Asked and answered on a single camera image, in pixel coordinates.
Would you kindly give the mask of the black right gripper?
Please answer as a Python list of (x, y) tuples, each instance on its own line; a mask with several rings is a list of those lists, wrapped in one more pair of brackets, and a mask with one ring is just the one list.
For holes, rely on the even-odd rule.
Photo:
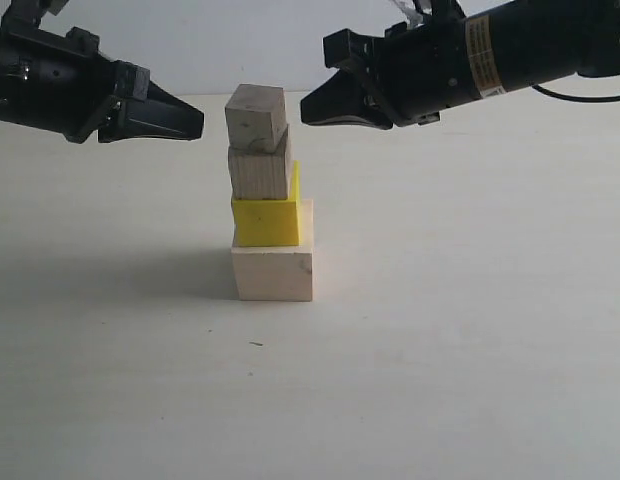
[(392, 129), (477, 101), (468, 21), (461, 9), (434, 9), (423, 24), (395, 24), (382, 37), (348, 28), (325, 37), (325, 64), (338, 72), (301, 100), (301, 122)]

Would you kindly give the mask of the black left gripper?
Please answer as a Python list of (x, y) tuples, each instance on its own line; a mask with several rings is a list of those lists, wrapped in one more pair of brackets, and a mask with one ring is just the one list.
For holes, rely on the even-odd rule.
[(204, 113), (150, 82), (148, 69), (109, 59), (87, 30), (73, 27), (61, 36), (40, 28), (46, 14), (65, 6), (12, 1), (3, 13), (0, 122), (59, 133), (71, 143), (97, 130), (99, 143), (202, 137)]

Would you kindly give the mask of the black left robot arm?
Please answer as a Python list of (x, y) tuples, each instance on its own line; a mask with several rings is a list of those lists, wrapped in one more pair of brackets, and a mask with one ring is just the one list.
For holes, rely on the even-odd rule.
[(203, 135), (201, 110), (166, 92), (140, 65), (112, 59), (99, 36), (73, 27), (65, 35), (41, 29), (63, 1), (12, 1), (0, 21), (0, 122), (85, 143), (128, 139), (194, 141)]

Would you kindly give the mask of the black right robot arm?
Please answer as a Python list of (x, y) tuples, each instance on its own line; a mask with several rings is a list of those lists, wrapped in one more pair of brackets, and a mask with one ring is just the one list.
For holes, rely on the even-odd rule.
[(380, 130), (571, 75), (620, 75), (620, 1), (508, 1), (469, 15), (457, 1), (401, 4), (381, 36), (323, 40), (335, 74), (300, 102), (308, 126)]

